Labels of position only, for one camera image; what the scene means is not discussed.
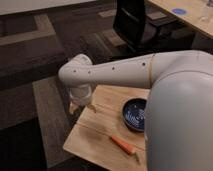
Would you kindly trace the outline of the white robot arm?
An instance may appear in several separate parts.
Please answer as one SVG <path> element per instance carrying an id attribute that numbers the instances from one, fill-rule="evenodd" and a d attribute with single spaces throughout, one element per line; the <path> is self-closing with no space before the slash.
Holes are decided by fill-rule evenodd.
<path id="1" fill-rule="evenodd" d="M 151 53 L 94 65 L 78 54 L 58 71 L 78 105 L 93 85 L 144 88 L 148 171 L 213 171 L 213 54 Z"/>

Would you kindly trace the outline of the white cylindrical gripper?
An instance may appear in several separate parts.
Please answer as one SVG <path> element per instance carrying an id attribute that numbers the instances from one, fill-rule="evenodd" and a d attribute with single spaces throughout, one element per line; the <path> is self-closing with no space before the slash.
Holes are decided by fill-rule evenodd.
<path id="1" fill-rule="evenodd" d="M 92 89 L 89 84 L 72 87 L 70 89 L 70 99 L 72 101 L 69 106 L 69 113 L 71 115 L 75 112 L 75 104 L 80 106 L 87 105 L 94 113 L 97 112 L 95 106 L 93 104 L 89 104 L 92 100 Z"/>

